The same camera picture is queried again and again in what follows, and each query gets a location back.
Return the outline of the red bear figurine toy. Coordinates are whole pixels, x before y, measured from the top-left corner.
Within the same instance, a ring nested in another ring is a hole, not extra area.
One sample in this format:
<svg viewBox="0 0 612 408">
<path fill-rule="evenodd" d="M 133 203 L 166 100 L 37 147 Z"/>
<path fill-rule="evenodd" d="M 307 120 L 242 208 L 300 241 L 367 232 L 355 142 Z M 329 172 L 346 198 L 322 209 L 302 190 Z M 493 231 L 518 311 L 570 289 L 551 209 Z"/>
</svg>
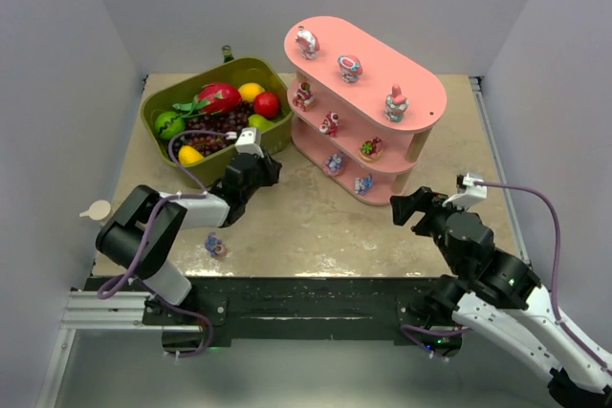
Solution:
<svg viewBox="0 0 612 408">
<path fill-rule="evenodd" d="M 307 112 L 316 104 L 316 98 L 308 82 L 301 82 L 294 92 L 292 104 L 302 112 Z"/>
</svg>

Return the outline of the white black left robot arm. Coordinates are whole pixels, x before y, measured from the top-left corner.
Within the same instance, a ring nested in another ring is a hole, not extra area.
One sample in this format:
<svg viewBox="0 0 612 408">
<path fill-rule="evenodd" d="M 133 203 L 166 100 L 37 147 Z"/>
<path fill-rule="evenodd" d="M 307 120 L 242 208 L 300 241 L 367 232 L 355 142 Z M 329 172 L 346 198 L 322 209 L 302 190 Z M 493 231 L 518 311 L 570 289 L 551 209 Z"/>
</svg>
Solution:
<svg viewBox="0 0 612 408">
<path fill-rule="evenodd" d="M 240 153 L 212 188 L 198 193 L 134 188 L 96 238 L 97 251 L 125 268 L 98 289 L 98 299 L 113 297 L 129 280 L 139 281 L 168 310 L 207 325 L 194 287 L 168 260 L 169 251 L 182 230 L 233 225 L 257 190 L 279 182 L 281 168 L 268 152 Z"/>
</svg>

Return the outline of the purple elephant figurine toy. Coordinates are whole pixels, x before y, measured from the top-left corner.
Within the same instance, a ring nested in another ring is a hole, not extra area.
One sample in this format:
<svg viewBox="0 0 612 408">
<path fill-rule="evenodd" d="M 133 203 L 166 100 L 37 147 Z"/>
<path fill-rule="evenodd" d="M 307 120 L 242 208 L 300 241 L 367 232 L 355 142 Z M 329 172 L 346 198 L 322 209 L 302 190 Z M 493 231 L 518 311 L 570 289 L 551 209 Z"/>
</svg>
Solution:
<svg viewBox="0 0 612 408">
<path fill-rule="evenodd" d="M 227 254 L 227 248 L 215 232 L 210 232 L 205 240 L 205 249 L 212 257 L 224 257 Z"/>
</svg>

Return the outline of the red white figurine toy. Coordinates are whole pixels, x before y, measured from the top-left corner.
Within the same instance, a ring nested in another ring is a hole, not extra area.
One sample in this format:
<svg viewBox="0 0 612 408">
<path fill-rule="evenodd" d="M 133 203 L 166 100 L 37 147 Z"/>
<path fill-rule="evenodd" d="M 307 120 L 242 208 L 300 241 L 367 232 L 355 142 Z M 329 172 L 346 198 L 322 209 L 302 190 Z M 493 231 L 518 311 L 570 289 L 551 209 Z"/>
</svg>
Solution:
<svg viewBox="0 0 612 408">
<path fill-rule="evenodd" d="M 339 130 L 339 114 L 328 112 L 318 128 L 319 132 L 325 136 L 334 138 Z"/>
</svg>

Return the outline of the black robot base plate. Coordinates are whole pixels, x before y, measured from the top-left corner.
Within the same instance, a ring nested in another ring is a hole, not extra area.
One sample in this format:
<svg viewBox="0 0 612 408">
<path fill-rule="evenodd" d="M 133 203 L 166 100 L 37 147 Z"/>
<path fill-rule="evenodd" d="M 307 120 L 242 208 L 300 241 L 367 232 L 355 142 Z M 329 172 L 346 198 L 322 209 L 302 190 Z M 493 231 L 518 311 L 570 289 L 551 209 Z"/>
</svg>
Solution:
<svg viewBox="0 0 612 408">
<path fill-rule="evenodd" d="M 461 347 L 444 333 L 458 324 L 426 305 L 434 278 L 194 277 L 186 303 L 170 309 L 151 294 L 142 301 L 142 322 L 162 329 L 168 353 L 192 352 L 248 340 L 422 340 L 445 356 Z"/>
</svg>

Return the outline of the pink hat figurine toy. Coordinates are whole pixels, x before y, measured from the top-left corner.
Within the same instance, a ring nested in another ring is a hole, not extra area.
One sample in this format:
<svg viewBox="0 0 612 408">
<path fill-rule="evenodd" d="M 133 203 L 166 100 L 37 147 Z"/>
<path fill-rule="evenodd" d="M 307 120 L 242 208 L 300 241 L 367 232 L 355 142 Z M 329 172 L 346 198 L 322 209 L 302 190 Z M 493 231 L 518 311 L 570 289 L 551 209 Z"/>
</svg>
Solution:
<svg viewBox="0 0 612 408">
<path fill-rule="evenodd" d="M 408 99 L 403 94 L 401 87 L 398 84 L 394 84 L 391 88 L 391 93 L 385 99 L 384 114 L 386 118 L 391 122 L 401 122 L 408 106 Z"/>
</svg>

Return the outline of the pink oval figurine toy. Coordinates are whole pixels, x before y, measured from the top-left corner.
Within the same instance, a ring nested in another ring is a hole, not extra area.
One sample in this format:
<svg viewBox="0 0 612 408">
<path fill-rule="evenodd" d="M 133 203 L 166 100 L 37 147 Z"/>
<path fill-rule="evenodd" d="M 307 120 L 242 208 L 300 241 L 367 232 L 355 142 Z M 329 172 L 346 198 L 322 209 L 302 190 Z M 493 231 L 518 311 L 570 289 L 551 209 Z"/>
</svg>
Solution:
<svg viewBox="0 0 612 408">
<path fill-rule="evenodd" d="M 363 67 L 360 60 L 352 54 L 342 54 L 338 58 L 339 69 L 342 79 L 347 83 L 357 82 L 362 73 Z"/>
</svg>

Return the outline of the blue purple bunny toy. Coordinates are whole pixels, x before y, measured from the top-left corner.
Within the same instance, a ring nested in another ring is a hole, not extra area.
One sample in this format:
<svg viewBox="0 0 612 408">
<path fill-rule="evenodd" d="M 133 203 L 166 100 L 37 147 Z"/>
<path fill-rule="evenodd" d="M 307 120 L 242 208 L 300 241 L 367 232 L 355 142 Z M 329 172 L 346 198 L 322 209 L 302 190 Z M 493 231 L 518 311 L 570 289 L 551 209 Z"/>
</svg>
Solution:
<svg viewBox="0 0 612 408">
<path fill-rule="evenodd" d="M 372 174 L 363 177 L 356 177 L 354 181 L 354 191 L 358 195 L 367 194 L 374 185 Z"/>
</svg>

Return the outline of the purple bunny pink disc toy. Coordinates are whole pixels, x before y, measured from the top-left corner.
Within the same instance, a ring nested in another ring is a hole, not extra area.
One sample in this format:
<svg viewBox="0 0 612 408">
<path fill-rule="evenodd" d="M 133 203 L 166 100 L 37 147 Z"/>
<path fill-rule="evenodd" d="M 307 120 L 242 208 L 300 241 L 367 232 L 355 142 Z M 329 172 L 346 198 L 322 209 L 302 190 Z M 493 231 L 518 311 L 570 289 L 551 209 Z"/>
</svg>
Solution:
<svg viewBox="0 0 612 408">
<path fill-rule="evenodd" d="M 336 152 L 323 163 L 323 172 L 330 177 L 336 177 L 343 173 L 345 166 L 346 155 L 343 152 Z"/>
</svg>

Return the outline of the pink white figurine toy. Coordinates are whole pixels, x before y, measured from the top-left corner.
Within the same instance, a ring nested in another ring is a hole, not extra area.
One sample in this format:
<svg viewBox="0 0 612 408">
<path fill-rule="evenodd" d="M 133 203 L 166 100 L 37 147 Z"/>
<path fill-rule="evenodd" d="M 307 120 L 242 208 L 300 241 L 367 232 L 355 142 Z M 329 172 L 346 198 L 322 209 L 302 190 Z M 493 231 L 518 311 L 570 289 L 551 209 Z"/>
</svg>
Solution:
<svg viewBox="0 0 612 408">
<path fill-rule="evenodd" d="M 307 60 L 314 60 L 318 57 L 320 43 L 317 36 L 303 26 L 297 28 L 295 43 L 300 49 L 301 55 Z"/>
</svg>

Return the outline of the pink egg strawberry toy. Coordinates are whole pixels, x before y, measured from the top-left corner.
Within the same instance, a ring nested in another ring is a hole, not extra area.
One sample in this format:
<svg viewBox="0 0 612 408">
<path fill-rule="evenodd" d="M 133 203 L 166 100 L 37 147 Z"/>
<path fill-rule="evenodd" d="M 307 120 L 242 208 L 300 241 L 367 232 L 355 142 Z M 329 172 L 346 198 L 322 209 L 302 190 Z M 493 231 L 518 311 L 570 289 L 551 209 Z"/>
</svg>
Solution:
<svg viewBox="0 0 612 408">
<path fill-rule="evenodd" d="M 360 147 L 360 156 L 364 161 L 376 161 L 383 153 L 384 142 L 381 138 L 375 137 L 366 140 Z"/>
</svg>

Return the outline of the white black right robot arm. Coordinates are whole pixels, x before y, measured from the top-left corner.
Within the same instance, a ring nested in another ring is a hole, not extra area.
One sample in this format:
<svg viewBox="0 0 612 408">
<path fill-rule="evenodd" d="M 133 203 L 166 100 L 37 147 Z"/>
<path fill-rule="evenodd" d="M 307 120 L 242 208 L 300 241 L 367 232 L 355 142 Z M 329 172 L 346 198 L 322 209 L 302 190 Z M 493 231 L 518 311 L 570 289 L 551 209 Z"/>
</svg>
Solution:
<svg viewBox="0 0 612 408">
<path fill-rule="evenodd" d="M 486 199 L 492 182 L 470 175 L 457 180 L 452 196 L 422 186 L 390 199 L 395 225 L 422 213 L 413 233 L 430 238 L 451 270 L 412 309 L 427 323 L 445 318 L 456 327 L 422 327 L 421 333 L 478 333 L 543 377 L 559 405 L 610 406 L 611 354 L 561 310 L 558 274 L 544 285 L 529 264 L 498 248 L 492 229 L 471 212 Z"/>
</svg>

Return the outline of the olive green plastic basket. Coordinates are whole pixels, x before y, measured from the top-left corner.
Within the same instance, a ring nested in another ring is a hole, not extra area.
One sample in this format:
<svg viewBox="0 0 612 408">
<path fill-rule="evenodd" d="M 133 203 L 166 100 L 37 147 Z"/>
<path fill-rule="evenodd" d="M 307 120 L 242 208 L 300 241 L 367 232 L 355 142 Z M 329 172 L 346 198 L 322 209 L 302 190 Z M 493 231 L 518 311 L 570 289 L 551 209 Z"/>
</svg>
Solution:
<svg viewBox="0 0 612 408">
<path fill-rule="evenodd" d="M 253 104 L 239 94 L 239 88 L 256 83 L 275 94 L 279 108 L 259 127 L 260 145 L 270 154 L 285 149 L 291 140 L 293 113 L 287 100 L 287 87 L 267 62 L 241 57 L 202 74 L 188 78 L 147 98 L 141 108 L 145 129 L 154 140 L 162 159 L 172 168 L 177 164 L 168 156 L 183 146 L 195 149 L 203 159 L 178 174 L 194 187 L 197 182 L 211 185 L 236 155 L 227 132 L 240 133 L 255 114 Z M 170 148 L 169 141 L 177 140 Z"/>
</svg>

